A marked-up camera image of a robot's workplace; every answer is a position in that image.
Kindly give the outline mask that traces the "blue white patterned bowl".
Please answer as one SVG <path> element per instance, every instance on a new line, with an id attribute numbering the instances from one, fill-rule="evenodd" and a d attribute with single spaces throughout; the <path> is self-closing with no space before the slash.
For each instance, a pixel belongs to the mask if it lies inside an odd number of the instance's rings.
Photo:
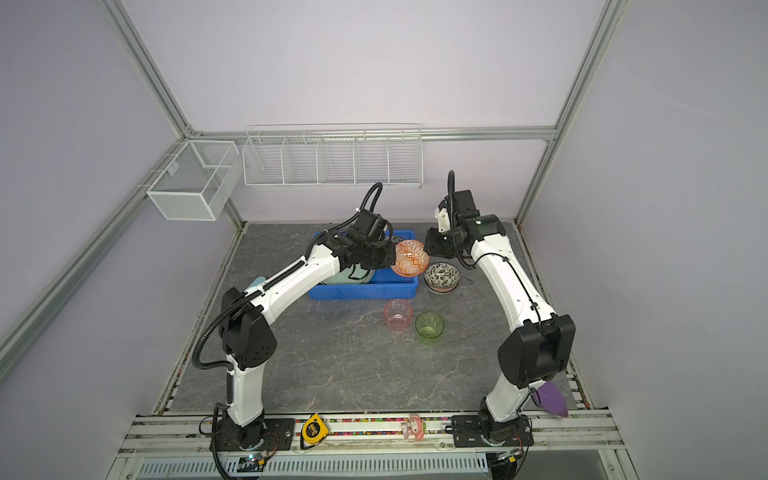
<path id="1" fill-rule="evenodd" d="M 446 262 L 437 262 L 431 264 L 425 270 L 424 279 L 427 285 L 450 288 L 459 285 L 461 274 L 454 265 Z"/>

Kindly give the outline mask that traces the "aluminium front rail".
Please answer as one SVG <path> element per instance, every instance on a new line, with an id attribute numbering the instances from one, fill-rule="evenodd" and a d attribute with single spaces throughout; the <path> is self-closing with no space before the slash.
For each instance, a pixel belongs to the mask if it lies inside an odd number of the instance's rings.
<path id="1" fill-rule="evenodd" d="M 568 418 L 542 411 L 524 413 L 532 423 L 531 451 L 555 450 L 625 450 L 612 415 L 606 410 L 575 410 Z M 326 414 L 322 417 L 329 435 L 317 447 L 303 451 L 298 446 L 301 427 L 307 417 L 292 414 L 293 426 L 280 430 L 289 437 L 289 450 L 280 456 L 319 454 L 448 453 L 460 448 L 452 434 L 452 413 L 425 413 L 423 438 L 406 437 L 404 425 L 408 414 Z M 202 456 L 210 452 L 212 420 L 201 415 L 137 417 L 130 426 L 119 458 Z"/>

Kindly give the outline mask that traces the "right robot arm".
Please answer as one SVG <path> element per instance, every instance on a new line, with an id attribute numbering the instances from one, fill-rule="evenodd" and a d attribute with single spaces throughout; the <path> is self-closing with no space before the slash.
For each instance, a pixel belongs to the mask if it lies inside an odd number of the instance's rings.
<path id="1" fill-rule="evenodd" d="M 532 443 L 531 421 L 522 408 L 568 366 L 576 326 L 556 312 L 525 273 L 501 220 L 482 215 L 472 192 L 456 189 L 447 177 L 447 195 L 439 203 L 437 226 L 428 230 L 425 249 L 432 257 L 456 259 L 480 270 L 498 298 L 509 328 L 497 351 L 500 376 L 482 400 L 474 425 L 457 432 L 491 446 Z"/>

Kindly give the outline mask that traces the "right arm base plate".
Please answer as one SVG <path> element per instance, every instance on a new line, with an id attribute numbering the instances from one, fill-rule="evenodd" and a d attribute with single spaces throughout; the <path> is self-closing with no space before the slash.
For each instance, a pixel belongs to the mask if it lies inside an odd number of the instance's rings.
<path id="1" fill-rule="evenodd" d="M 534 444 L 530 418 L 519 415 L 513 420 L 496 422 L 481 413 L 454 415 L 446 432 L 458 448 L 529 447 Z"/>

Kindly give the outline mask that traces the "teal spatula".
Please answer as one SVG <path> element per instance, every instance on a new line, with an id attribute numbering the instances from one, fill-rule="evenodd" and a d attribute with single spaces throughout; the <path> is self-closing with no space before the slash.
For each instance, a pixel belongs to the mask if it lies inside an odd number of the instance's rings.
<path id="1" fill-rule="evenodd" d="M 265 281 L 266 281 L 266 278 L 264 276 L 258 276 L 249 284 L 249 286 L 247 287 L 247 290 L 257 288 Z"/>

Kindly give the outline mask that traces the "dark rimmed bottom bowl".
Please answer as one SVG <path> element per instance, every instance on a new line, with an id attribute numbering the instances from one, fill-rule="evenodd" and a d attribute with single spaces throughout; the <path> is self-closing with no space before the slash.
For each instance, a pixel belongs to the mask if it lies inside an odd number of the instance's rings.
<path id="1" fill-rule="evenodd" d="M 428 290 L 430 292 L 432 292 L 434 294 L 446 295 L 446 294 L 450 294 L 450 293 L 456 291 L 458 286 L 454 286 L 454 287 L 450 287 L 449 288 L 449 287 L 433 287 L 433 286 L 427 285 L 427 288 L 428 288 Z"/>

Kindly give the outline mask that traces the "white mesh box basket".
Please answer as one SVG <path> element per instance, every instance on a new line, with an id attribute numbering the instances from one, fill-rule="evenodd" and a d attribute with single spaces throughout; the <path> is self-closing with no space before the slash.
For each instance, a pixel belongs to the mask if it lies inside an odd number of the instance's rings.
<path id="1" fill-rule="evenodd" d="M 242 176 L 233 141 L 188 140 L 150 184 L 147 194 L 173 221 L 215 221 Z"/>

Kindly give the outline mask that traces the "yellow tape measure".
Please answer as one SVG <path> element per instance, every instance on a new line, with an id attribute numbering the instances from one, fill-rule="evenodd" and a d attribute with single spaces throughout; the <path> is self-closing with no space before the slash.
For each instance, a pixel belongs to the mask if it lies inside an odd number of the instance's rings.
<path id="1" fill-rule="evenodd" d="M 328 437 L 329 433 L 323 418 L 318 413 L 312 414 L 302 425 L 300 448 L 309 450 L 316 447 Z"/>

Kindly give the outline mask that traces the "orange red patterned bowl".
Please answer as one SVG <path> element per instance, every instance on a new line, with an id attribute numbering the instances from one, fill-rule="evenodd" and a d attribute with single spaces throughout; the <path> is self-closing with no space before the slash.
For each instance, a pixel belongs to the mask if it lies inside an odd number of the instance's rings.
<path id="1" fill-rule="evenodd" d="M 430 256 L 421 241 L 403 240 L 395 246 L 395 263 L 392 266 L 395 274 L 405 278 L 417 277 L 429 264 Z"/>

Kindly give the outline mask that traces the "white vent grille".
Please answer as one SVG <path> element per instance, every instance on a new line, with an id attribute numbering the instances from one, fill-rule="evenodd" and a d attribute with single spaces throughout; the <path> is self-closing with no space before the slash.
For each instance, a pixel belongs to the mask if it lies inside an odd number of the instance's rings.
<path id="1" fill-rule="evenodd" d="M 425 474 L 486 474 L 486 456 L 476 453 L 402 455 L 276 456 L 264 466 L 246 457 L 222 463 L 231 478 L 352 478 Z M 207 458 L 148 459 L 135 479 L 219 479 L 214 461 Z"/>

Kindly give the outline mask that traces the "light green flower plate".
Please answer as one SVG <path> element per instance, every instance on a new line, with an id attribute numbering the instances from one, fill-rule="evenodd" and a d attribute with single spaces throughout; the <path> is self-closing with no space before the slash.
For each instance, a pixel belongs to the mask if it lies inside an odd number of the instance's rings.
<path id="1" fill-rule="evenodd" d="M 374 270 L 365 270 L 356 266 L 342 270 L 322 282 L 322 285 L 361 285 L 367 284 L 374 275 Z"/>

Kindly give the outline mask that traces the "green transparent cup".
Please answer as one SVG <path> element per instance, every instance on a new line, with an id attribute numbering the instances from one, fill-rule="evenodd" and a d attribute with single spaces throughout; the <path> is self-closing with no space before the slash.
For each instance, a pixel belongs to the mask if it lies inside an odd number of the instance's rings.
<path id="1" fill-rule="evenodd" d="M 433 311 L 420 313 L 414 323 L 417 340 L 422 345 L 436 344 L 445 331 L 445 321 L 441 315 Z"/>

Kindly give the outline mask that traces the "blue plastic bin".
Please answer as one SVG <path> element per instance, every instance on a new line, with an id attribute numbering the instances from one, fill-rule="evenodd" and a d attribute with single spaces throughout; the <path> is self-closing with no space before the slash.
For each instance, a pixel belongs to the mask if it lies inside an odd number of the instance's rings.
<path id="1" fill-rule="evenodd" d="M 401 277 L 391 268 L 374 271 L 373 278 L 367 284 L 331 286 L 321 283 L 309 291 L 309 296 L 317 301 L 391 300 L 415 296 L 419 284 L 417 277 Z"/>

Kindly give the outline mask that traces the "purple pink spatula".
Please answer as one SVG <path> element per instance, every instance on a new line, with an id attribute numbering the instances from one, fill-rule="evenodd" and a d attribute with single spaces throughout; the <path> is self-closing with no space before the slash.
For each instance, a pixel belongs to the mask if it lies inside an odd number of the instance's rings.
<path id="1" fill-rule="evenodd" d="M 534 390 L 532 397 L 537 406 L 561 418 L 569 417 L 567 402 L 552 381 L 546 381 Z"/>

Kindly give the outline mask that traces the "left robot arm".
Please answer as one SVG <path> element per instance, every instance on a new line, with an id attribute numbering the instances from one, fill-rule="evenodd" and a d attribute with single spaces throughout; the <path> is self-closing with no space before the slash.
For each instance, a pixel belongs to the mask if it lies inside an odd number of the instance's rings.
<path id="1" fill-rule="evenodd" d="M 346 269 L 386 269 L 395 263 L 391 223 L 374 212 L 383 192 L 376 182 L 347 220 L 315 234 L 304 254 L 279 273 L 222 298 L 218 316 L 196 341 L 191 363 L 204 371 L 227 371 L 227 401 L 214 407 L 211 448 L 225 444 L 254 450 L 267 435 L 262 391 L 267 361 L 275 354 L 272 324 L 312 288 Z"/>

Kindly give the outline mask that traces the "pink transparent cup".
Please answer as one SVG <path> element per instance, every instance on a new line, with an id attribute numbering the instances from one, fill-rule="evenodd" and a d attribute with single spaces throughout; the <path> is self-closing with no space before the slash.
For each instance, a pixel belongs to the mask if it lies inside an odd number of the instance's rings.
<path id="1" fill-rule="evenodd" d="M 392 299 L 383 309 L 383 316 L 388 329 L 397 334 L 408 329 L 412 315 L 412 306 L 404 299 Z"/>

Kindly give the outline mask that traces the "pink toy figure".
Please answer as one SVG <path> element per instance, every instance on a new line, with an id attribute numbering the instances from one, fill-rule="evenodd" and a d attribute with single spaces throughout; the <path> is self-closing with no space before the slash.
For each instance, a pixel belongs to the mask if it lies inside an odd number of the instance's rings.
<path id="1" fill-rule="evenodd" d="M 423 418 L 416 413 L 411 413 L 401 424 L 401 430 L 405 440 L 422 441 L 425 436 Z"/>

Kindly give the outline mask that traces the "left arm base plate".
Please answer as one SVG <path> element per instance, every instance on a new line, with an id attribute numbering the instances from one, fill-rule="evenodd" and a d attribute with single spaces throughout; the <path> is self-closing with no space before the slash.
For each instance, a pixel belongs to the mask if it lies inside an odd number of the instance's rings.
<path id="1" fill-rule="evenodd" d="M 294 418 L 257 418 L 248 426 L 230 418 L 217 422 L 212 442 L 219 452 L 289 450 L 295 436 Z"/>

